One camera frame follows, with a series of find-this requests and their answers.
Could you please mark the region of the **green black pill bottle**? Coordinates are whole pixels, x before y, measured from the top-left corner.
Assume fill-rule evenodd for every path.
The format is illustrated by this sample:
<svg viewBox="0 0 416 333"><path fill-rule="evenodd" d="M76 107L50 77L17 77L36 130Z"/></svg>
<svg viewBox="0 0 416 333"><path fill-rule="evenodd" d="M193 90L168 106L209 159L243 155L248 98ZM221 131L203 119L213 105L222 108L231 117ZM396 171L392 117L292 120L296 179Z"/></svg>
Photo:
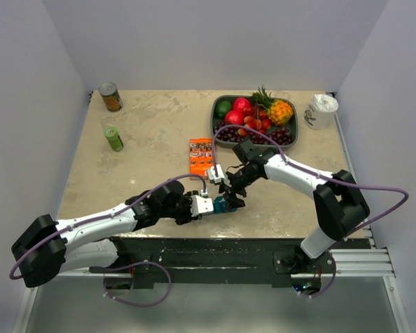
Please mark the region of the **green black pill bottle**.
<svg viewBox="0 0 416 333"><path fill-rule="evenodd" d="M123 141L118 130L114 126L108 126L104 130L104 136L113 151L119 152L123 150Z"/></svg>

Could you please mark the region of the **aluminium frame rail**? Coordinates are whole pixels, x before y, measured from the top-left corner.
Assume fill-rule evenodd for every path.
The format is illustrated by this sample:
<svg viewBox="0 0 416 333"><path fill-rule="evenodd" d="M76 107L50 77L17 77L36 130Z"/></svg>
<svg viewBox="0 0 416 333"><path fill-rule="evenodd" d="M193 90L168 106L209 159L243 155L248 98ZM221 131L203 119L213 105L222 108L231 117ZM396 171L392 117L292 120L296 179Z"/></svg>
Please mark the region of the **aluminium frame rail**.
<svg viewBox="0 0 416 333"><path fill-rule="evenodd" d="M331 254L336 261L336 275L342 278L381 278L398 331L409 332L410 325L397 288L390 253L387 248L376 246L370 226L362 228L361 231L364 239L369 241L370 248L333 249Z"/></svg>

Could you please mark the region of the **orange cardboard box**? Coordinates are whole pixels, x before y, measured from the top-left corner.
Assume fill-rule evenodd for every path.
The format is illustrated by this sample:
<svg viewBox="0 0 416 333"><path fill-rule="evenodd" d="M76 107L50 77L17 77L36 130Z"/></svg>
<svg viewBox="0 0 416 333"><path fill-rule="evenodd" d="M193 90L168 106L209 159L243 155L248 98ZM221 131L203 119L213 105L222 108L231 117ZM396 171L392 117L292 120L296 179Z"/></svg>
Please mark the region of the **orange cardboard box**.
<svg viewBox="0 0 416 333"><path fill-rule="evenodd" d="M212 166L212 140L209 138L190 139L189 173L208 179L207 172Z"/></svg>

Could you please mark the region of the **green lime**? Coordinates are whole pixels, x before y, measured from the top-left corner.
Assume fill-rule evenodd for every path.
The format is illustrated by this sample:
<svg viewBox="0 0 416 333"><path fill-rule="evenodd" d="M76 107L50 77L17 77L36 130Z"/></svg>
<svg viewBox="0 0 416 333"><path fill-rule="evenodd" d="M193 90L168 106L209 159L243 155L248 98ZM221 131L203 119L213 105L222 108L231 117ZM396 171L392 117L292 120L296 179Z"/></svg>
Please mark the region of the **green lime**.
<svg viewBox="0 0 416 333"><path fill-rule="evenodd" d="M224 119L226 114L232 110L232 104L229 101L221 101L216 104L215 113L219 119Z"/></svg>

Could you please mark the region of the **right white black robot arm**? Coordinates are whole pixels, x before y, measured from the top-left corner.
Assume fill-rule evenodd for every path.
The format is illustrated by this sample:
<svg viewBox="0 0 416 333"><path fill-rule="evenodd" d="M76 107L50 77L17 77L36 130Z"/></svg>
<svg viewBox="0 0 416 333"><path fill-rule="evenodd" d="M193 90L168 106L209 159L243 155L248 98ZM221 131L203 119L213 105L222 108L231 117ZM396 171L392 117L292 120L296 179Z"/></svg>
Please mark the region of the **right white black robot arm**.
<svg viewBox="0 0 416 333"><path fill-rule="evenodd" d="M237 172L224 171L218 164L207 172L210 182L218 185L227 208L244 207L246 187L260 178L288 185L314 202L318 227L281 259L281 265L290 273L311 272L330 247L347 237L370 214L353 175L346 170L315 170L283 157L275 148L259 148L249 139L237 144L233 152L241 161Z"/></svg>

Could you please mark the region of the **lower red apple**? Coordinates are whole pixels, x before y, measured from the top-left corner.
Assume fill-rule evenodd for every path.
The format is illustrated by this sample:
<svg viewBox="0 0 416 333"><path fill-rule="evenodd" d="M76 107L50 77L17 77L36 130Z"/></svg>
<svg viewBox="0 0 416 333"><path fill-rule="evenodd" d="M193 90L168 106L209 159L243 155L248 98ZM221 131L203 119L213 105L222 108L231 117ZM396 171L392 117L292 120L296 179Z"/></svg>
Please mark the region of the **lower red apple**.
<svg viewBox="0 0 416 333"><path fill-rule="evenodd" d="M241 110L230 110L224 118L224 122L227 125L243 125L244 124L244 113Z"/></svg>

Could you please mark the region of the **gray fruit tray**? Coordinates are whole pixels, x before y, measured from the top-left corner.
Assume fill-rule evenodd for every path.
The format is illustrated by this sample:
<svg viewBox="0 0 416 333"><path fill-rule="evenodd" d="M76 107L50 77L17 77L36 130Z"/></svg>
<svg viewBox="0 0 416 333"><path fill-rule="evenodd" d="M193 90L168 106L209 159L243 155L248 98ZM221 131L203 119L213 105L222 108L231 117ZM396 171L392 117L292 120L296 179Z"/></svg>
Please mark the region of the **gray fruit tray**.
<svg viewBox="0 0 416 333"><path fill-rule="evenodd" d="M244 98L246 98L251 103L252 108L253 107L258 107L257 104L254 102L254 99L252 98L251 95L250 96L223 95L223 96L218 97L214 101L214 104L213 104L213 107L212 107L212 111L211 111L211 132L212 133L215 133L221 127L223 127L223 126L226 125L226 123L224 122L224 119L219 119L216 116L216 113L215 113L216 104L219 103L219 102L221 102L221 101L229 101L231 104L233 104L234 100L237 99L238 97L244 97ZM296 113L296 109L295 109L295 106L293 105L293 103L291 103L287 99L282 99L282 100L289 102L293 106L293 108L294 108L294 115L293 115L293 117L284 126L284 127L287 127L287 129L289 129L291 131L291 134L293 135L293 143L292 144L289 144L287 146L281 146L282 148L290 148L290 147L292 147L297 142L297 139L298 139L298 134L299 134L298 128L299 128L299 126L298 126L298 120L297 120L297 113Z"/></svg>

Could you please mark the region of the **teal weekly pill organizer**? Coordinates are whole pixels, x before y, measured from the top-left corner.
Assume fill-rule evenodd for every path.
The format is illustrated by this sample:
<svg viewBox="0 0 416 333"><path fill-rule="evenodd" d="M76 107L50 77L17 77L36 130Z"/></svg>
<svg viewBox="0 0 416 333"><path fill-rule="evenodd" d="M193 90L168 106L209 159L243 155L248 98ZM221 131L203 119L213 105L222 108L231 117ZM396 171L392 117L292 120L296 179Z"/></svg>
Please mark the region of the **teal weekly pill organizer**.
<svg viewBox="0 0 416 333"><path fill-rule="evenodd" d="M218 196L213 200L214 214L230 213L225 211L225 202L222 196Z"/></svg>

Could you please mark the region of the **white paper towel roll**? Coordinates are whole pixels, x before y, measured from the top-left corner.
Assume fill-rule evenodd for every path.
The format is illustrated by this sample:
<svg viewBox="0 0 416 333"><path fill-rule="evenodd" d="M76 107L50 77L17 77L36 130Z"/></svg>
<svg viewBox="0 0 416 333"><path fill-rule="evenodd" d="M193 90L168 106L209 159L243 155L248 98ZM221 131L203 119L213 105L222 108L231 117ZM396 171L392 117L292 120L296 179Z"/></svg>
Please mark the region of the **white paper towel roll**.
<svg viewBox="0 0 416 333"><path fill-rule="evenodd" d="M339 108L338 101L327 94L314 94L304 111L304 122L313 130L325 129Z"/></svg>

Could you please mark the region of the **tin can with fruit label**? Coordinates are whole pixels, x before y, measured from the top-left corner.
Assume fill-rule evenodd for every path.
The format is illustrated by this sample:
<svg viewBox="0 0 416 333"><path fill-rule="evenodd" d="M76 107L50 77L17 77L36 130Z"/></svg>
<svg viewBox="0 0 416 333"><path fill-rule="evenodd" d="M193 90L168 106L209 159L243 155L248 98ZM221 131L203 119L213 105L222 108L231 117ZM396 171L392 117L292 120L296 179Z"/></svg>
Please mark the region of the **tin can with fruit label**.
<svg viewBox="0 0 416 333"><path fill-rule="evenodd" d="M123 107L123 101L114 83L103 83L98 92L108 111L117 112Z"/></svg>

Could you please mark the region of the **toy pineapple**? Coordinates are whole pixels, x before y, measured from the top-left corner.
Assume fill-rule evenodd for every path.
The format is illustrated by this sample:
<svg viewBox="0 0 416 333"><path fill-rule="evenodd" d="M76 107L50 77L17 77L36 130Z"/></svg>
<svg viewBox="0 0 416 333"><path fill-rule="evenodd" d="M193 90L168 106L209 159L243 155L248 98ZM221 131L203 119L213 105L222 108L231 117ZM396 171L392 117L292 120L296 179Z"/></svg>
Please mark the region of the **toy pineapple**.
<svg viewBox="0 0 416 333"><path fill-rule="evenodd" d="M257 91L251 94L256 105L261 108L266 117L276 126L285 126L294 115L293 106L282 99L276 99L271 96L271 92L267 92L262 85Z"/></svg>

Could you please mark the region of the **red apple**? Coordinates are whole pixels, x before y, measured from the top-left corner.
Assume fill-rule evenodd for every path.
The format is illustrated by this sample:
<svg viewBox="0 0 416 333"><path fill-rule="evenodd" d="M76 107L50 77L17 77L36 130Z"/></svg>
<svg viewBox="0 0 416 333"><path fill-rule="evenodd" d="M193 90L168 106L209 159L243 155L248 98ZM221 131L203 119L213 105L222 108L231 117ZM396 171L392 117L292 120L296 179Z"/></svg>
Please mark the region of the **red apple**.
<svg viewBox="0 0 416 333"><path fill-rule="evenodd" d="M241 110L230 110L224 118L224 122L227 125L243 125L244 124L244 113Z"/></svg>
<svg viewBox="0 0 416 333"><path fill-rule="evenodd" d="M244 109L250 109L251 107L251 103L244 97L238 97L232 104L232 109L239 111L244 111Z"/></svg>

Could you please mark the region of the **upper red apple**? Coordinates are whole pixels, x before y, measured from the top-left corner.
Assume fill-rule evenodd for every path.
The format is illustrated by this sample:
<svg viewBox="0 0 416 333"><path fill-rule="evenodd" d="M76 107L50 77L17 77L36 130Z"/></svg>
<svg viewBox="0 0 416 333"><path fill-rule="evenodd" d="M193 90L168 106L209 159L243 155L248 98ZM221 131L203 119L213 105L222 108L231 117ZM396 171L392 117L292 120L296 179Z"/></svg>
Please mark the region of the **upper red apple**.
<svg viewBox="0 0 416 333"><path fill-rule="evenodd" d="M232 104L232 109L239 111L244 111L244 109L250 109L251 107L251 103L244 97L238 97Z"/></svg>

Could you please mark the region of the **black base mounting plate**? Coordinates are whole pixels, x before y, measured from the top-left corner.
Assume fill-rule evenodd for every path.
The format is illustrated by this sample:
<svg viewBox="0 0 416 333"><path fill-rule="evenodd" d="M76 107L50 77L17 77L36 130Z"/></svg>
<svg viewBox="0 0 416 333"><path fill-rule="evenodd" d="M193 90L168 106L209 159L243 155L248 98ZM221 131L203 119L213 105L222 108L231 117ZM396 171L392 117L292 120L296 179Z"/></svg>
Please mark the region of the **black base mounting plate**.
<svg viewBox="0 0 416 333"><path fill-rule="evenodd" d="M91 273L129 273L136 289L150 289L168 280L174 284L267 284L290 288L320 271L331 274L337 255L325 253L308 264L300 258L300 239L179 239L112 237L116 261Z"/></svg>

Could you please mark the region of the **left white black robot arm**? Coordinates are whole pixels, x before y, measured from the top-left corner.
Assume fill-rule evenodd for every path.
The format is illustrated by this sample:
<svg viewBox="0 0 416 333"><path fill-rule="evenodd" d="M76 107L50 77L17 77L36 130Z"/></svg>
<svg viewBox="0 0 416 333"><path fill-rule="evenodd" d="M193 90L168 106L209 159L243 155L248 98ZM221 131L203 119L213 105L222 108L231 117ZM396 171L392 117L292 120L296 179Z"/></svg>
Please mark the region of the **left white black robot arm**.
<svg viewBox="0 0 416 333"><path fill-rule="evenodd" d="M37 217L11 247L15 265L11 280L22 279L28 288L39 287L59 273L91 262L87 247L110 237L154 226L160 219L184 225L204 215L233 212L243 200L223 194L211 199L207 190L185 191L177 179L133 196L108 210L74 219Z"/></svg>

